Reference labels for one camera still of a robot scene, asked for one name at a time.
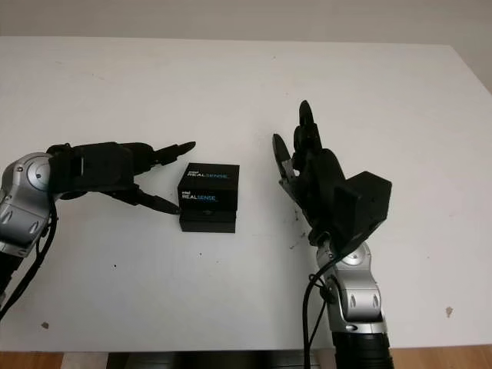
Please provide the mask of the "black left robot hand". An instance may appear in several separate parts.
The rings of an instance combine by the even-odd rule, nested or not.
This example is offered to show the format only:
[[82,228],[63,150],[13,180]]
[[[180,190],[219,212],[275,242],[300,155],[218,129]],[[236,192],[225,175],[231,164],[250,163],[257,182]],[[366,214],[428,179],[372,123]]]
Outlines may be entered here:
[[[171,145],[159,150],[154,150],[152,146],[141,142],[125,143],[122,146],[132,153],[133,172],[134,176],[137,176],[150,171],[154,166],[165,166],[177,161],[179,156],[192,150],[195,145],[195,141],[190,141],[181,145]],[[180,214],[180,208],[176,204],[157,195],[147,194],[136,184],[133,184],[126,190],[110,191],[105,192],[105,194],[133,206],[141,205],[165,214]]]

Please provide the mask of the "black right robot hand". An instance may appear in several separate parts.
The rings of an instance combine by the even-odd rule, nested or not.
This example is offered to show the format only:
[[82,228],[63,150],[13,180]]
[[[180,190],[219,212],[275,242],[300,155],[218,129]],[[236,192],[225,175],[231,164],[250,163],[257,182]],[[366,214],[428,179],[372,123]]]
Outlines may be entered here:
[[333,185],[344,179],[334,153],[322,146],[317,124],[308,101],[299,107],[299,123],[294,130],[294,152],[275,133],[272,147],[281,179],[280,186],[301,209],[311,227],[307,239],[321,246],[331,239],[333,225]]

